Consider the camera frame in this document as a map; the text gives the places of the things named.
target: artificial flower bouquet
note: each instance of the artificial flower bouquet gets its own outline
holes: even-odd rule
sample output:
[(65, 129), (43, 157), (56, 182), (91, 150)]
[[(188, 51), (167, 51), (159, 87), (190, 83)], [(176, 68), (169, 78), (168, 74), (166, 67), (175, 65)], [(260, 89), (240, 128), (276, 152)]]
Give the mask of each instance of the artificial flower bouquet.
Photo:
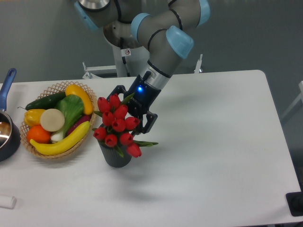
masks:
[(99, 111), (94, 111), (102, 117), (102, 124), (95, 128), (93, 136), (98, 140), (101, 148), (113, 148), (121, 158), (125, 157), (122, 148), (126, 148), (126, 154), (132, 157), (142, 155), (140, 147), (151, 147), (157, 142), (134, 140), (136, 128), (140, 126), (140, 120), (129, 116), (127, 103), (134, 96), (129, 95), (123, 101), (120, 101), (118, 94), (110, 95), (107, 100), (104, 97), (98, 98)]

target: dark gray vase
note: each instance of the dark gray vase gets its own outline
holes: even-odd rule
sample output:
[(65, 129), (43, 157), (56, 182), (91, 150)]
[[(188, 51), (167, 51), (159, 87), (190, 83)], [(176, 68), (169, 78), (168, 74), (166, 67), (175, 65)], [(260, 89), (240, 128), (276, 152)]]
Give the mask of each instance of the dark gray vase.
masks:
[(104, 146), (101, 143), (99, 143), (100, 148), (102, 150), (103, 156), (107, 162), (112, 167), (115, 168), (121, 168), (126, 166), (132, 159), (132, 156), (130, 156), (126, 152), (126, 146), (121, 146), (121, 150), (124, 154), (124, 157), (121, 157), (114, 148), (110, 148), (108, 146)]

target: light blue joint cap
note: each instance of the light blue joint cap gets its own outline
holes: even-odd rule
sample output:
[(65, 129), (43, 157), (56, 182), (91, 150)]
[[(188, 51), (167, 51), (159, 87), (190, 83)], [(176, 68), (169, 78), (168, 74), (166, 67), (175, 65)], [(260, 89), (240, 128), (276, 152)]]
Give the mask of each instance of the light blue joint cap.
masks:
[(135, 16), (134, 19), (133, 19), (133, 21), (132, 21), (131, 32), (132, 32), (134, 38), (136, 38), (137, 41), (138, 41), (138, 29), (139, 29), (139, 26), (140, 26), (142, 20), (144, 18), (146, 18), (147, 16), (149, 16), (148, 13), (140, 13), (137, 16)]
[(176, 26), (171, 26), (166, 31), (166, 38), (171, 48), (182, 59), (187, 58), (190, 50), (194, 46), (194, 40)]
[(207, 0), (199, 0), (199, 1), (200, 1), (200, 7), (201, 7), (201, 10), (200, 10), (201, 16), (200, 16), (200, 21), (199, 21), (198, 26), (205, 23), (210, 17), (210, 7), (209, 7)]
[(75, 2), (74, 4), (77, 12), (79, 13), (84, 25), (90, 30), (90, 31), (96, 31), (99, 28), (95, 25), (95, 23), (87, 16), (87, 14), (84, 12), (84, 10), (81, 8), (78, 2)]

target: wicker basket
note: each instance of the wicker basket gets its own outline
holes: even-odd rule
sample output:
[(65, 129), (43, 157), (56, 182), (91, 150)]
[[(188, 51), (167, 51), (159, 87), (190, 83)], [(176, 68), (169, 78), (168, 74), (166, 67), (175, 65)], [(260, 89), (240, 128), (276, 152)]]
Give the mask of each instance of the wicker basket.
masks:
[[(67, 88), (67, 86), (71, 85), (71, 84), (76, 84), (78, 86), (80, 86), (81, 88), (83, 88), (86, 93), (89, 95), (92, 103), (93, 103), (93, 107), (94, 110), (98, 110), (98, 105), (97, 105), (97, 98), (95, 93), (93, 92), (92, 89), (90, 89), (87, 85), (83, 85), (82, 83), (79, 82), (62, 82), (62, 83), (57, 83), (55, 85), (52, 85), (51, 87), (48, 87), (47, 90), (44, 90), (44, 93), (41, 93), (40, 96), (37, 99), (43, 98), (45, 96), (54, 94), (54, 93), (58, 93), (61, 91), (65, 91), (65, 89)], [(86, 133), (86, 135), (75, 145), (73, 146), (71, 149), (65, 151), (62, 154), (59, 155), (43, 155), (40, 154), (28, 141), (27, 141), (27, 132), (29, 131), (30, 127), (28, 125), (26, 125), (24, 122), (22, 122), (21, 127), (20, 127), (20, 136), (21, 136), (21, 144), (26, 148), (26, 150), (28, 150), (31, 154), (37, 156), (37, 157), (41, 157), (41, 158), (45, 158), (45, 159), (52, 159), (52, 158), (61, 158), (64, 156), (67, 156), (71, 153), (73, 153), (80, 145), (81, 143), (86, 139), (87, 135), (90, 133), (90, 131), (92, 130), (92, 127), (95, 123), (96, 120), (96, 114), (93, 113), (92, 117), (90, 119), (90, 128), (88, 133)]]

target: yellow banana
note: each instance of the yellow banana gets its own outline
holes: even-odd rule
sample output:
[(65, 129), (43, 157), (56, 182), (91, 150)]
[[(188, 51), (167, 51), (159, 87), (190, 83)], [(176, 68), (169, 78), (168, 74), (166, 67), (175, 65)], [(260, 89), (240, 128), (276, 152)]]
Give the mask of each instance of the yellow banana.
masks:
[(83, 122), (70, 135), (57, 143), (43, 144), (37, 143), (33, 139), (29, 142), (43, 155), (59, 155), (75, 146), (89, 131), (89, 127), (90, 123), (88, 121)]

